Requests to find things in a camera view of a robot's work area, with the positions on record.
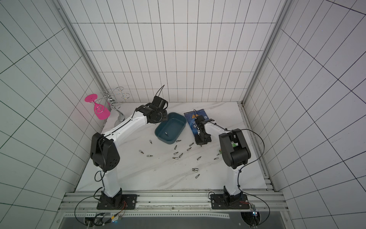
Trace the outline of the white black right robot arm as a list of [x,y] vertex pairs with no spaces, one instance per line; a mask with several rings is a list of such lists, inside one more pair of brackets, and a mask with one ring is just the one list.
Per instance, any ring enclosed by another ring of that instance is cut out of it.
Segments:
[[194,136],[197,145],[212,142],[215,136],[221,149],[221,157],[228,166],[227,179],[221,201],[229,208],[243,205],[245,195],[239,185],[240,166],[245,166],[251,158],[251,152],[241,129],[227,130],[219,127],[212,119],[198,115],[194,119],[197,134]]

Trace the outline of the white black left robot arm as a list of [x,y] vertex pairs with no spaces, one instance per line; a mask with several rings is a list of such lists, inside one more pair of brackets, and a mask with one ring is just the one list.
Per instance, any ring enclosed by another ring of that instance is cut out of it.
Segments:
[[118,184],[117,165],[120,155],[117,148],[140,127],[157,124],[168,119],[168,102],[155,96],[151,103],[141,105],[133,114],[113,129],[92,136],[91,159],[99,168],[104,189],[100,196],[100,209],[117,209],[123,203],[122,188]]

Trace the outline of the teal plastic storage box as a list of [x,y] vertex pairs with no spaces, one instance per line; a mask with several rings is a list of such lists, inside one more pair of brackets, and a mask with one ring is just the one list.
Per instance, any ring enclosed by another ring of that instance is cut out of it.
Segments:
[[186,118],[178,113],[171,112],[168,114],[168,120],[160,123],[155,129],[155,136],[166,144],[173,144],[182,133],[186,125]]

